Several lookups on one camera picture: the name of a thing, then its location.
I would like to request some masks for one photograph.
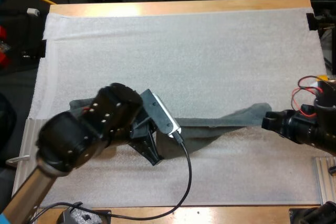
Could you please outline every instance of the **table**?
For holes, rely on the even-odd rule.
[[[181,2],[109,3],[51,5],[50,12],[76,17],[127,17],[181,13],[219,12],[234,10],[262,10],[311,7],[310,0],[213,0]],[[181,207],[174,214],[153,221],[134,223],[289,223],[289,208],[313,206],[213,206]],[[114,214],[145,217],[158,215],[169,207],[110,208]],[[56,223],[64,209],[51,209],[38,221],[39,224]],[[113,223],[130,223],[113,219]]]

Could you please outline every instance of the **white foam sheet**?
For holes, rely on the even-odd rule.
[[[30,111],[45,119],[73,99],[121,82],[157,93],[176,117],[217,118],[258,102],[290,108],[291,90],[326,69],[310,8],[189,15],[70,18],[49,14]],[[300,102],[312,99],[298,98]],[[228,133],[192,154],[185,205],[317,204],[314,156],[325,153],[259,128]],[[131,147],[105,150],[60,178],[44,205],[176,204],[187,184],[184,158],[156,167]]]

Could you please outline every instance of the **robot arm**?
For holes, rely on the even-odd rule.
[[[298,144],[308,144],[336,155],[336,82],[318,82],[314,105],[302,105],[301,111],[267,112],[262,128]]]
[[[39,132],[37,167],[0,215],[0,223],[26,223],[57,177],[67,176],[107,146],[130,144],[152,165],[158,164],[162,158],[151,137],[157,129],[185,148],[179,125],[158,96],[150,90],[139,95],[119,83],[102,88],[80,117],[70,112],[54,116]]]

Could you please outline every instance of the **dark gray towel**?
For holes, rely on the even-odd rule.
[[[70,111],[79,116],[82,107],[89,106],[92,99],[73,100]],[[181,126],[181,134],[189,153],[200,150],[221,135],[246,126],[260,126],[267,111],[271,111],[268,103],[257,103],[246,109],[216,119],[176,118]],[[156,132],[156,148],[165,159],[184,155],[176,141],[160,131]]]

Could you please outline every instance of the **metal handle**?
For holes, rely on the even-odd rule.
[[[24,160],[29,160],[30,156],[29,155],[24,155],[24,156],[20,156],[20,157],[13,157],[10,159],[6,160],[6,165],[12,166],[12,167],[17,167],[17,163],[19,163],[19,161],[24,161]]]

